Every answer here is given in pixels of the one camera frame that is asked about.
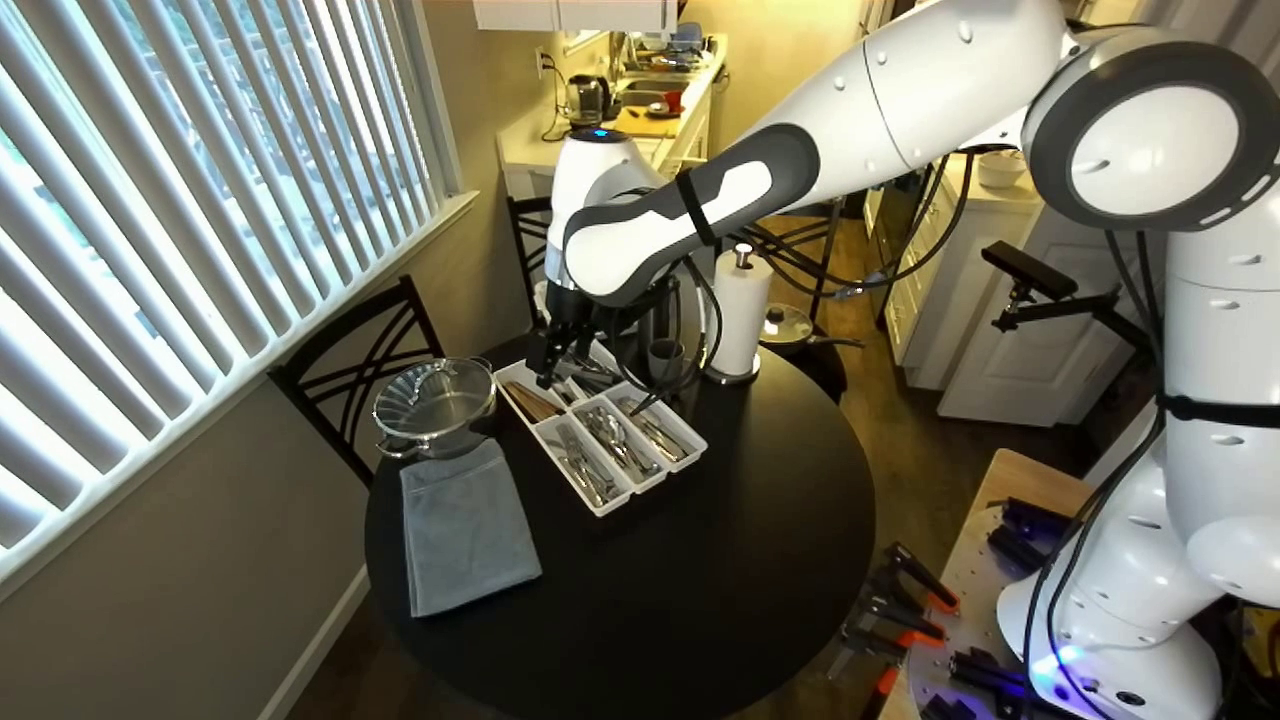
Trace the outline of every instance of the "window blinds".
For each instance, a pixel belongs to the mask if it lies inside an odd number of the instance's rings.
[[[0,0],[0,572],[444,206],[417,0]]]

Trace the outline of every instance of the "tabletop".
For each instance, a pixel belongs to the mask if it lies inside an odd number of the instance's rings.
[[[707,453],[597,521],[498,410],[545,575],[413,620],[400,481],[366,493],[366,582],[400,645],[506,716],[725,716],[788,686],[849,617],[876,544],[868,461],[841,410],[764,354],[750,384],[698,384]]]

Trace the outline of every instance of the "gray napkin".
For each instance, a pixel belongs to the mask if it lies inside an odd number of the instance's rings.
[[[545,572],[495,441],[400,470],[400,493],[413,617],[449,612]]]

